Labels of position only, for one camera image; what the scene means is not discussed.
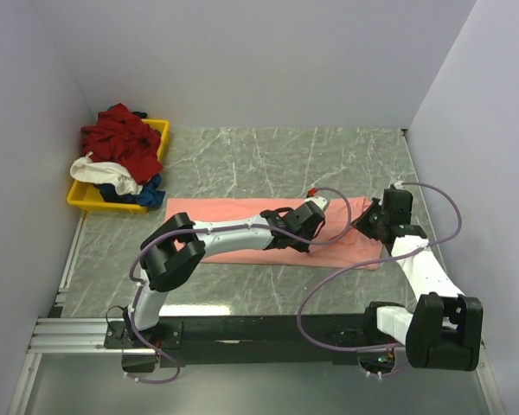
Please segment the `pink t shirt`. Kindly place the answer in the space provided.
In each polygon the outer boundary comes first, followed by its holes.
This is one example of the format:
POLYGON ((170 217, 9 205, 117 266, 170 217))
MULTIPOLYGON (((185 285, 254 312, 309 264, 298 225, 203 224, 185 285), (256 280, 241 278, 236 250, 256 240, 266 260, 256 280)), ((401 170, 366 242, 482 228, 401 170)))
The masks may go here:
MULTIPOLYGON (((185 212, 191 220, 227 221, 240 220, 276 208, 297 208, 299 199, 184 199, 170 198, 166 202, 165 218, 185 212)), ((325 212, 326 224, 317 236, 318 241, 334 240, 345 228, 347 209, 344 201, 333 199, 325 212)), ((312 246, 308 253, 285 250, 244 250, 218 254, 205 259, 206 263, 246 265, 298 265, 311 267, 343 268, 357 262, 377 259, 381 256, 380 242, 369 239, 354 228, 337 243, 329 246, 312 246)))

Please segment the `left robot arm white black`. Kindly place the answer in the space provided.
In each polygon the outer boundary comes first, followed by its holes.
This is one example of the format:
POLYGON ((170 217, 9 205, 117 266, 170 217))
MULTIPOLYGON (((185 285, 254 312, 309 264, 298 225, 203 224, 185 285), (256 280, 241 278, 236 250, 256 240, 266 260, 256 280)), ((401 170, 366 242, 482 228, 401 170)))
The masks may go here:
POLYGON ((131 265, 130 280, 138 284, 138 291, 124 312, 126 339, 138 348, 153 342, 168 293, 185 284, 204 259, 244 250, 308 252, 329 205, 327 199, 313 196, 296 208, 264 210, 224 222, 192 221, 186 213, 175 214, 141 244, 131 265))

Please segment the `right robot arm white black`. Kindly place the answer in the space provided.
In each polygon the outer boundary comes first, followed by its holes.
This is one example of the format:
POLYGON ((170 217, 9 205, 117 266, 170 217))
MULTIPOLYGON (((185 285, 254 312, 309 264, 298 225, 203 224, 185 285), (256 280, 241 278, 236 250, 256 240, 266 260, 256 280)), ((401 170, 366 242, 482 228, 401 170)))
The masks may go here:
POLYGON ((363 337, 374 345, 394 339, 405 347, 415 368, 472 372, 479 362, 483 305, 447 276, 433 253, 433 242, 412 223, 412 209, 412 193, 397 182, 352 223, 362 235, 381 242, 416 298, 413 312, 397 303, 370 303, 363 337))

